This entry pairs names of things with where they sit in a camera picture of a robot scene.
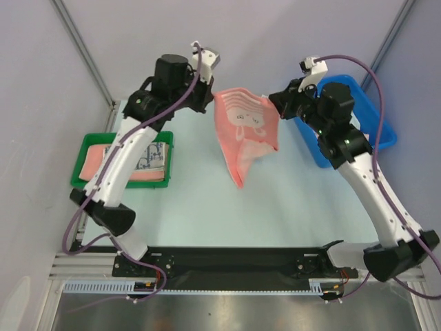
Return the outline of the pink cartoon face towel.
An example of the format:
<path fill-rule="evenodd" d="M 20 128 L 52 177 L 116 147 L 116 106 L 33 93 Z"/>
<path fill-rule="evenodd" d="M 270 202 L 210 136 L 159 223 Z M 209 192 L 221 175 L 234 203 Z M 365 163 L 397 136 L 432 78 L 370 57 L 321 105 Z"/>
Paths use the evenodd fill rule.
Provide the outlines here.
<path fill-rule="evenodd" d="M 242 188 L 252 163 L 277 152 L 279 113 L 268 97 L 245 88 L 214 93 L 216 136 L 228 172 Z"/>

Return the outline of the blue white patterned towel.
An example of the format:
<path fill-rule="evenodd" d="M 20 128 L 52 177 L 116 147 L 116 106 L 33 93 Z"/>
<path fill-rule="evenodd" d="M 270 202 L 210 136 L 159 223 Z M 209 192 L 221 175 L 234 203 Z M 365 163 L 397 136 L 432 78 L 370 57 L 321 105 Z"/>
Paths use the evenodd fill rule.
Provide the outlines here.
<path fill-rule="evenodd" d="M 134 171 L 164 170 L 168 150 L 169 145 L 162 141 L 149 144 L 137 161 Z"/>

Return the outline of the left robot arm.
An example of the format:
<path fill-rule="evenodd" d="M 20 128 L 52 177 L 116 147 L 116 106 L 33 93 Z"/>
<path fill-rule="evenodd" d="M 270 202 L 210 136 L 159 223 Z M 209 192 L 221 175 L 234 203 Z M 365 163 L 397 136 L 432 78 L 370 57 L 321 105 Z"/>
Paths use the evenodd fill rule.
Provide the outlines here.
<path fill-rule="evenodd" d="M 154 75 L 127 100 L 120 128 L 96 174 L 84 189 L 70 193 L 71 200 L 130 256 L 127 267 L 137 276 L 151 270 L 152 260 L 135 230 L 135 211 L 121 202 L 123 191 L 142 153 L 177 110 L 206 111 L 219 61 L 219 53 L 209 48 L 193 51 L 191 59 L 177 54 L 158 58 Z"/>

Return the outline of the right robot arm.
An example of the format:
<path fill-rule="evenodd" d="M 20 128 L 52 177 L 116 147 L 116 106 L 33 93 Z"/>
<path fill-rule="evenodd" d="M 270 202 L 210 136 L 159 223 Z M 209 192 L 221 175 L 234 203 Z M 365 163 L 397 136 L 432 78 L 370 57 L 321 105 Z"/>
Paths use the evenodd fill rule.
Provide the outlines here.
<path fill-rule="evenodd" d="M 440 238 L 409 215 L 385 179 L 376 152 L 364 132 L 352 124 L 358 100 L 351 87 L 330 81 L 318 87 L 294 79 L 270 94 L 283 119 L 300 119 L 312 129 L 321 154 L 352 187 L 365 208 L 379 242 L 356 249 L 364 267 L 385 282 L 421 264 L 433 254 Z"/>

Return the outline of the pink terry towel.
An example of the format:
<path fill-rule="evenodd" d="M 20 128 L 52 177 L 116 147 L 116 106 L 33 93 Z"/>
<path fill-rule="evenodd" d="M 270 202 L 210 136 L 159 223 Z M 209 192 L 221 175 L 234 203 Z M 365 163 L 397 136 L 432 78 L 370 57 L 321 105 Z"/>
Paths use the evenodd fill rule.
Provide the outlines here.
<path fill-rule="evenodd" d="M 80 171 L 79 178 L 85 181 L 89 181 L 98 171 L 102 161 L 104 160 L 110 144 L 97 144 L 88 148 L 85 162 Z M 133 171 L 130 176 L 130 181 L 135 182 L 148 182 L 148 181 L 161 181 L 165 178 L 165 169 L 157 171 Z"/>

